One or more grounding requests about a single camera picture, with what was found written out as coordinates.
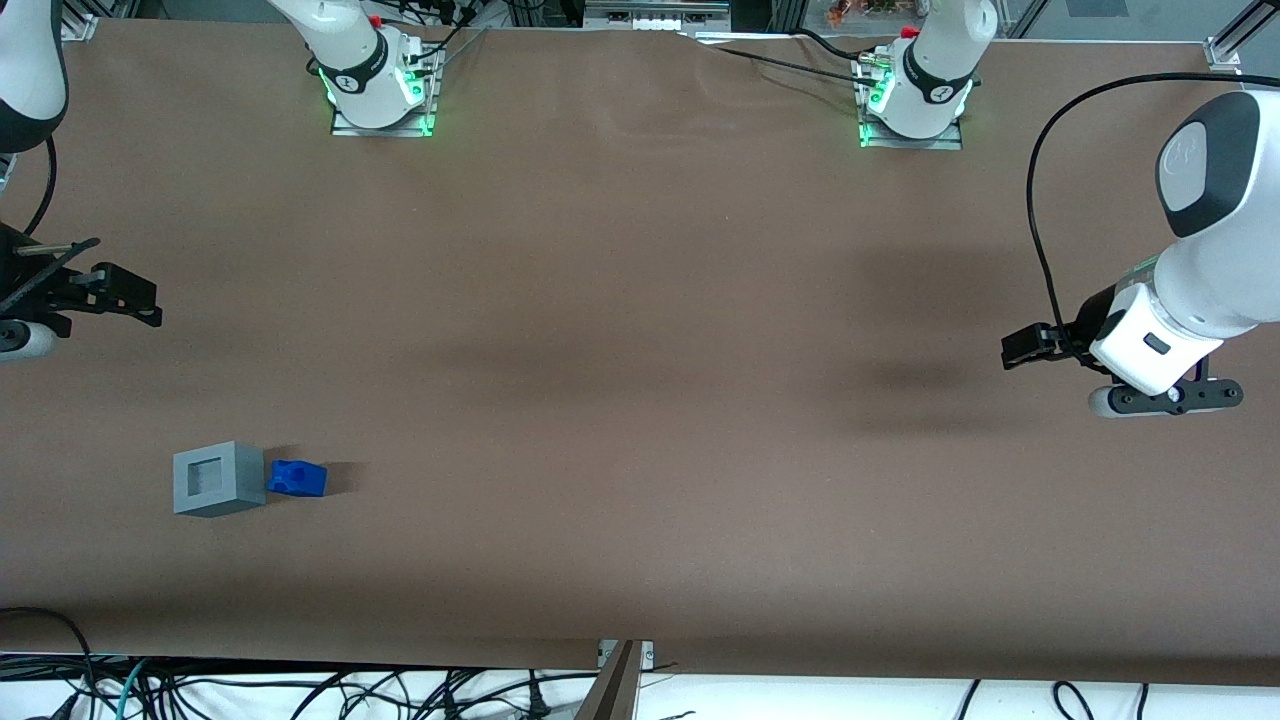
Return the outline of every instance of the teal cable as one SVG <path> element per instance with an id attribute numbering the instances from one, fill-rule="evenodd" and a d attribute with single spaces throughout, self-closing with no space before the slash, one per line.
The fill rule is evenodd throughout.
<path id="1" fill-rule="evenodd" d="M 138 673 L 142 673 L 142 666 L 147 664 L 147 659 L 143 657 L 129 670 L 129 676 L 124 679 L 124 687 L 120 688 L 120 705 L 115 706 L 115 720 L 124 720 L 124 706 L 129 701 L 129 688 L 138 680 Z"/>

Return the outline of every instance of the gray hollow cube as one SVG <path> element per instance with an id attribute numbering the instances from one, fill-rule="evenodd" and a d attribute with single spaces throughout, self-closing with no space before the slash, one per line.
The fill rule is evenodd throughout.
<path id="1" fill-rule="evenodd" d="M 224 442 L 173 456 L 173 511 L 216 518 L 266 502 L 262 451 Z"/>

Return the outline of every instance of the table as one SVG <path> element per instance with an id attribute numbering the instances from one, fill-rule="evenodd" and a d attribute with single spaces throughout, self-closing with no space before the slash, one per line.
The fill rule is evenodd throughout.
<path id="1" fill-rule="evenodd" d="M 417 141 L 329 137 L 306 58 L 287 26 L 68 47 L 40 237 L 101 237 L 83 261 L 155 281 L 165 324 L 77 318 L 0 369 L 4 605 L 136 655 L 591 666 L 644 637 L 689 671 L 1280 676 L 1280 334 L 1215 356 L 1242 407 L 1179 420 L 998 357 L 1048 316 L 1036 133 L 1198 46 L 996 44 L 950 154 L 860 149 L 847 86 L 669 33 L 489 32 Z M 1221 88 L 1164 85 L 1046 150 L 1071 311 L 1171 240 L 1155 158 Z M 174 516 L 170 456 L 227 439 L 337 492 Z"/>

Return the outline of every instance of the blue block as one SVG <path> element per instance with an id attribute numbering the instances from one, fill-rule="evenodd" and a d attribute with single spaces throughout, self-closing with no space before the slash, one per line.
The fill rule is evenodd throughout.
<path id="1" fill-rule="evenodd" d="M 266 502 L 262 451 L 224 442 L 173 456 L 173 511 L 216 518 Z"/>
<path id="2" fill-rule="evenodd" d="M 329 470 L 302 460 L 273 460 L 266 489 L 294 497 L 324 497 Z"/>

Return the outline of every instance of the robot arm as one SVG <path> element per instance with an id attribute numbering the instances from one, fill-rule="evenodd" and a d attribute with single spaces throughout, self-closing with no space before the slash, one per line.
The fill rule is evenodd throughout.
<path id="1" fill-rule="evenodd" d="M 892 77 L 869 110 L 901 136 L 942 135 L 964 111 L 973 72 L 998 24 L 991 0 L 934 0 L 919 36 L 888 46 Z"/>
<path id="2" fill-rule="evenodd" d="M 268 1 L 302 33 L 330 101 L 352 124 L 384 128 L 424 102 L 417 37 L 375 28 L 360 0 Z"/>
<path id="3" fill-rule="evenodd" d="M 58 0 L 0 3 L 0 152 L 31 150 L 67 114 Z"/>
<path id="4" fill-rule="evenodd" d="M 67 114 L 59 0 L 0 0 L 0 154 L 49 140 Z M 156 286 L 113 265 L 68 263 L 97 238 L 41 245 L 0 223 L 0 363 L 49 354 L 72 322 L 63 313 L 114 313 L 160 327 Z"/>
<path id="5" fill-rule="evenodd" d="M 1069 337 L 1038 323 L 1005 338 L 1006 368 L 1070 356 L 1070 343 L 1114 375 L 1121 384 L 1091 398 L 1103 416 L 1238 405 L 1239 386 L 1206 378 L 1206 357 L 1280 322 L 1280 94 L 1236 91 L 1201 106 L 1165 143 L 1156 179 L 1178 241 L 1091 297 Z"/>

